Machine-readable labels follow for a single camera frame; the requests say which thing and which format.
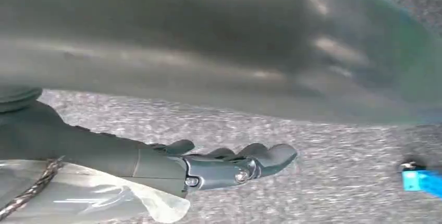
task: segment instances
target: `robotic hand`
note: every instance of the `robotic hand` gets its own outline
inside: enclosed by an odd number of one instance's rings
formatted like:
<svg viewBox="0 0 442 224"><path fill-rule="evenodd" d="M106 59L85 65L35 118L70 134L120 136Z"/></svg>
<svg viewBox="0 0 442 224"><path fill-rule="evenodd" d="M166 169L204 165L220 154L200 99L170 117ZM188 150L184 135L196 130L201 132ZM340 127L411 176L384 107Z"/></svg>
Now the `robotic hand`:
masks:
<svg viewBox="0 0 442 224"><path fill-rule="evenodd" d="M238 154L228 148L218 148L208 154L188 155L185 153L195 148L188 140L149 146L168 157L185 161L185 183L189 192L236 186L271 176L287 167L297 156L296 150L288 144L278 144L268 149L263 144L253 143Z"/></svg>

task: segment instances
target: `transparent plastic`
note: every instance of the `transparent plastic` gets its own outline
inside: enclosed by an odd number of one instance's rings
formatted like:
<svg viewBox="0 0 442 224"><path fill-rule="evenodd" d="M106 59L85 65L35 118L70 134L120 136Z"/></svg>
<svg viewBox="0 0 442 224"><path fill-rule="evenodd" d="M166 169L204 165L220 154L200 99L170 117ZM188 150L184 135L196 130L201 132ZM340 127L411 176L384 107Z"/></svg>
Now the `transparent plastic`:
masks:
<svg viewBox="0 0 442 224"><path fill-rule="evenodd" d="M47 162L0 160L0 207L32 186ZM160 223L183 218L186 199L110 174L65 163L47 188L4 223L97 223L148 212Z"/></svg>

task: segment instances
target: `prosthetic hand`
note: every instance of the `prosthetic hand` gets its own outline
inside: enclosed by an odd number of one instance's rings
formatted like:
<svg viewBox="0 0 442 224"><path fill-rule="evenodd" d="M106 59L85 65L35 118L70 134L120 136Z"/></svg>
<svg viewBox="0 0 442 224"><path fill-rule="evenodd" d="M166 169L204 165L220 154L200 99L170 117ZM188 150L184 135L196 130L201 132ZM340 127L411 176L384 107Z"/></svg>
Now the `prosthetic hand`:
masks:
<svg viewBox="0 0 442 224"><path fill-rule="evenodd" d="M297 155L295 149L286 144L267 149L258 143L238 154L219 148L208 154L185 155L194 149L191 141L148 145L108 133L94 133L64 123L54 109L35 100L35 93L20 91L7 98L12 99L4 100L7 103L0 112L1 160L46 160L63 156L65 162L179 197L191 191L241 185L274 175Z"/></svg>
<svg viewBox="0 0 442 224"><path fill-rule="evenodd" d="M188 140L149 146L168 157L177 157L186 162L185 184L188 191L225 188L274 175L297 156L296 150L287 144L267 149L263 144L253 143L238 154L227 148L218 148L208 154L189 155L184 154L191 151L194 144Z"/></svg>

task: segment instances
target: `blue object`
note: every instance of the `blue object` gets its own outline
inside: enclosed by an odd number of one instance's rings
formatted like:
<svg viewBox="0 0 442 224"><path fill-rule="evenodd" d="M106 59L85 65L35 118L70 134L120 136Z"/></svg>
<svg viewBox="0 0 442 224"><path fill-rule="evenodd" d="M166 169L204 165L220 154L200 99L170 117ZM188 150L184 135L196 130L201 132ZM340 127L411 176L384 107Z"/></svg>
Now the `blue object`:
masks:
<svg viewBox="0 0 442 224"><path fill-rule="evenodd" d="M405 191L424 191L442 198L442 176L436 172L403 171L402 180Z"/></svg>

